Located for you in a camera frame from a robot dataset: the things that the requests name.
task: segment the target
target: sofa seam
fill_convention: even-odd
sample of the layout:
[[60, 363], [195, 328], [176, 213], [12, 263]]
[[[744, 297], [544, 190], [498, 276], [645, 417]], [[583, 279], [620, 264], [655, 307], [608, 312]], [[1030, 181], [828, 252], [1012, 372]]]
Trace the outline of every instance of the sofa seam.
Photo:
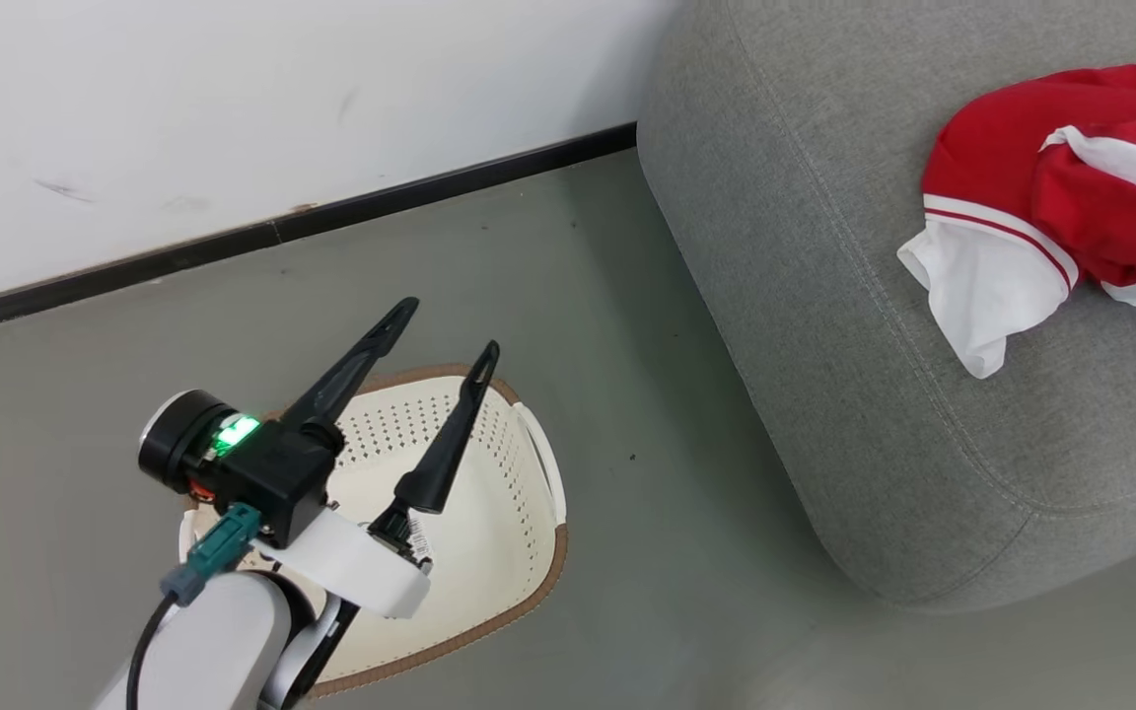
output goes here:
[[910, 607], [910, 605], [922, 605], [924, 603], [936, 602], [938, 601], [938, 599], [944, 599], [946, 596], [950, 596], [950, 594], [954, 594], [955, 592], [959, 592], [959, 590], [964, 588], [968, 585], [972, 584], [974, 580], [979, 579], [979, 577], [982, 577], [985, 571], [987, 571], [993, 565], [996, 565], [997, 560], [1001, 560], [1001, 558], [1006, 552], [1009, 552], [1011, 548], [1013, 548], [1016, 541], [1020, 538], [1020, 535], [1024, 535], [1024, 531], [1028, 529], [1028, 526], [1031, 525], [1034, 520], [1037, 520], [1037, 513], [1030, 512], [1027, 517], [1024, 518], [1024, 523], [1021, 523], [1019, 528], [1014, 531], [1014, 534], [1011, 534], [1010, 538], [1006, 540], [1004, 544], [1002, 544], [1002, 548], [997, 549], [997, 552], [992, 553], [991, 557], [987, 558], [987, 560], [984, 560], [982, 565], [976, 567], [974, 570], [967, 571], [967, 574], [963, 575], [961, 579], [955, 579], [953, 580], [953, 583], [951, 583], [950, 586], [938, 590], [937, 592], [934, 592], [932, 594], [924, 594], [922, 596], [916, 599], [908, 599], [904, 602], [897, 602], [897, 603], [900, 603], [902, 607]]
[[833, 223], [833, 232], [840, 242], [841, 249], [846, 252], [849, 257], [849, 266], [853, 270], [853, 275], [857, 277], [858, 282], [866, 286], [867, 293], [870, 295], [871, 302], [875, 304], [875, 309], [879, 311], [880, 316], [884, 316], [884, 323], [887, 326], [889, 335], [893, 337], [893, 342], [896, 343], [897, 349], [901, 351], [903, 358], [905, 358], [912, 373], [919, 378], [920, 386], [922, 386], [924, 394], [927, 395], [928, 402], [932, 406], [935, 415], [944, 424], [945, 433], [952, 440], [955, 449], [959, 450], [959, 454], [962, 459], [970, 466], [979, 481], [986, 482], [991, 490], [1004, 499], [1006, 503], [1013, 504], [1016, 508], [1022, 509], [1025, 512], [1042, 513], [1043, 517], [1053, 518], [1083, 518], [1092, 516], [1102, 516], [1102, 513], [1113, 512], [1121, 509], [1122, 506], [1119, 503], [1126, 502], [1126, 500], [1136, 498], [1136, 490], [1130, 491], [1117, 498], [1100, 500], [1100, 502], [1092, 504], [1050, 504], [1041, 502], [1041, 500], [1035, 500], [1021, 490], [1016, 490], [1014, 486], [1009, 484], [1000, 474], [995, 471], [995, 468], [984, 458], [982, 451], [979, 451], [970, 432], [967, 431], [963, 423], [961, 423], [959, 416], [953, 412], [953, 408], [950, 404], [950, 400], [944, 395], [944, 392], [935, 382], [932, 369], [927, 361], [925, 361], [924, 356], [920, 354], [918, 348], [914, 345], [914, 341], [910, 336], [910, 333], [905, 328], [905, 325], [901, 323], [901, 318], [896, 315], [895, 307], [893, 307], [892, 301], [888, 300], [887, 294], [884, 289], [878, 283], [878, 275], [875, 274], [874, 268], [866, 261], [864, 256], [861, 254], [861, 245], [857, 243], [857, 239], [853, 236], [852, 228], [849, 227], [847, 220], [844, 220], [843, 215], [840, 212], [840, 208], [830, 201], [830, 191], [826, 187], [826, 181], [824, 176], [812, 166], [811, 158], [809, 158], [809, 150], [790, 125], [792, 122], [788, 120], [788, 116], [782, 108], [779, 101], [775, 99], [772, 91], [769, 85], [763, 81], [758, 81], [758, 75], [763, 78], [763, 73], [753, 59], [751, 50], [749, 50], [747, 43], [745, 43], [744, 37], [738, 32], [738, 22], [735, 18], [734, 3], [727, 0], [725, 10], [727, 14], [728, 25], [730, 35], [734, 36], [735, 44], [740, 48], [741, 52], [744, 53], [744, 61], [747, 64], [749, 73], [752, 75], [753, 84], [757, 85], [758, 90], [761, 92], [766, 102], [769, 103], [770, 109], [779, 117], [780, 131], [786, 135], [786, 139], [792, 141], [796, 148], [796, 156], [799, 161], [801, 161], [802, 172], [810, 176], [816, 185], [816, 194], [818, 197], [819, 207], [826, 215], [833, 217], [830, 220]]

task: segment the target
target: green led light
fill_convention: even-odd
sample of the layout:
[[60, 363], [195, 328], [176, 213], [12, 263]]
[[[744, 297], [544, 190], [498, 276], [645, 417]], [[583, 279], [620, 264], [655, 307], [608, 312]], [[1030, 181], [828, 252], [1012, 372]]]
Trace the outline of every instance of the green led light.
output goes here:
[[239, 419], [226, 424], [220, 432], [217, 432], [217, 436], [212, 440], [212, 452], [217, 456], [226, 456], [231, 449], [235, 449], [235, 444], [248, 438], [258, 426], [261, 426], [261, 423], [257, 419], [241, 415]]

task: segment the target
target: white wall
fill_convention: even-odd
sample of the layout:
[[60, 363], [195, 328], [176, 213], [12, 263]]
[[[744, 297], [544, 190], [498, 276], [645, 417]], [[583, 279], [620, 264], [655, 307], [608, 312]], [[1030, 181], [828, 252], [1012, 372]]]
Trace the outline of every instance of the white wall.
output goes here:
[[0, 0], [0, 292], [634, 120], [676, 0]]

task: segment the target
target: black cable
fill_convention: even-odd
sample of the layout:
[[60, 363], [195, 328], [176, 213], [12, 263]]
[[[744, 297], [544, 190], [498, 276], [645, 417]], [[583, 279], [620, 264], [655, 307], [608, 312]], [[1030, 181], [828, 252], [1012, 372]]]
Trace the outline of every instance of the black cable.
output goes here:
[[152, 617], [148, 619], [148, 625], [143, 626], [143, 635], [139, 637], [139, 645], [134, 646], [134, 655], [131, 655], [131, 673], [125, 678], [125, 710], [139, 710], [139, 678], [143, 675], [143, 660], [148, 657], [148, 646], [152, 644], [153, 635], [160, 628], [160, 621], [177, 602], [177, 594], [170, 592], [161, 599]]

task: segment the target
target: green connector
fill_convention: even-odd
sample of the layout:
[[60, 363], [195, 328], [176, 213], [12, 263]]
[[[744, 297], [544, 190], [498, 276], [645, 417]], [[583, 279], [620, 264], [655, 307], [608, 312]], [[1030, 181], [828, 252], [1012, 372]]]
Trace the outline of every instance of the green connector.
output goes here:
[[210, 579], [217, 571], [233, 569], [248, 554], [249, 543], [261, 528], [261, 512], [251, 504], [235, 503], [186, 553], [186, 566]]
[[162, 594], [176, 594], [177, 605], [186, 607], [218, 571], [234, 570], [248, 554], [249, 543], [261, 529], [261, 512], [251, 504], [235, 503], [226, 509], [222, 520], [208, 531], [186, 553], [186, 563], [173, 569], [160, 580]]

